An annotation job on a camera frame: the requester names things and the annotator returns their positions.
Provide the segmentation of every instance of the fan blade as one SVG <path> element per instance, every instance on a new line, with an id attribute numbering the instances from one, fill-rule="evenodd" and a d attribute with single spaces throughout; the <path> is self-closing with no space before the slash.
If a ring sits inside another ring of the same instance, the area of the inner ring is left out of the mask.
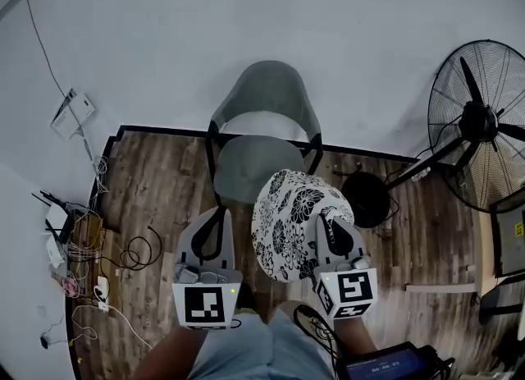
<path id="1" fill-rule="evenodd" d="M 479 93 L 479 88 L 477 87 L 476 80 L 474 80 L 474 77 L 473 77 L 472 72 L 470 71 L 470 68 L 468 67 L 463 57 L 461 57 L 459 61 L 461 62 L 461 67 L 463 68 L 463 73 L 465 74 L 465 80 L 467 80 L 468 90 L 470 91 L 470 95 L 472 97 L 473 102 L 483 103 L 483 97 Z"/>
<path id="2" fill-rule="evenodd" d="M 525 142 L 525 129 L 515 125 L 507 125 L 506 123 L 500 123 L 498 125 L 498 131 L 502 134 L 506 134 L 516 140 Z"/>
<path id="3" fill-rule="evenodd" d="M 478 147 L 479 147 L 479 142 L 472 142 L 468 146 L 467 150 L 463 153 L 463 155 L 459 158 L 458 162 L 454 166 L 454 170 L 453 170 L 454 174 L 463 170 L 463 167 L 465 167 L 468 164 L 468 162 L 473 158 Z"/>

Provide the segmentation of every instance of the power strip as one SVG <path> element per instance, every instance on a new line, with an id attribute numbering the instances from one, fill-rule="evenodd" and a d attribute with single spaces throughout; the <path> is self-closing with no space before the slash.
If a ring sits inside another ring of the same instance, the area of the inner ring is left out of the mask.
<path id="1" fill-rule="evenodd" d="M 98 299 L 98 308 L 104 312 L 109 311 L 109 281 L 105 277 L 97 277 L 95 295 Z"/>

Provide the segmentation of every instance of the chair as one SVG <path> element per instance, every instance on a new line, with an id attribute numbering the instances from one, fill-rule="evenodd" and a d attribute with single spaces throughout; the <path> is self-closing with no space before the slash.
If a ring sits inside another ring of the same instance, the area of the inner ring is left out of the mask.
<path id="1" fill-rule="evenodd" d="M 241 135 L 225 140 L 221 128 L 247 112 L 274 112 L 297 122 L 310 143 L 302 151 L 292 143 L 263 135 Z M 221 152 L 217 165 L 212 142 Z M 316 151 L 308 174 L 313 174 L 322 157 L 319 122 L 308 101 L 299 73 L 283 62 L 264 61 L 249 66 L 233 90 L 213 114 L 206 135 L 206 154 L 217 202 L 220 197 L 254 204 L 273 174 L 284 168 L 304 172 L 304 158 Z"/>

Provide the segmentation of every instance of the floral cushion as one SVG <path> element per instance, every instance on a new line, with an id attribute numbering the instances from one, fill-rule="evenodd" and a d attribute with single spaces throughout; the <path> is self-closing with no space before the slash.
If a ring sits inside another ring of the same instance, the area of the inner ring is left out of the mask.
<path id="1" fill-rule="evenodd" d="M 262 188 L 253 208 L 252 242 L 269 277 L 293 282 L 317 266 L 316 218 L 341 217 L 354 224 L 348 201 L 321 177 L 280 170 Z"/>

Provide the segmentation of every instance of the chair seat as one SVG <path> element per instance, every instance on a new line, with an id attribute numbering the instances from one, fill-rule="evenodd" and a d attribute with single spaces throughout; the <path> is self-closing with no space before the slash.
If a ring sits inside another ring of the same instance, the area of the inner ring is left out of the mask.
<path id="1" fill-rule="evenodd" d="M 271 136 L 238 136 L 219 155 L 213 187 L 224 198 L 254 204 L 267 181 L 285 168 L 304 172 L 303 156 L 290 142 Z"/>

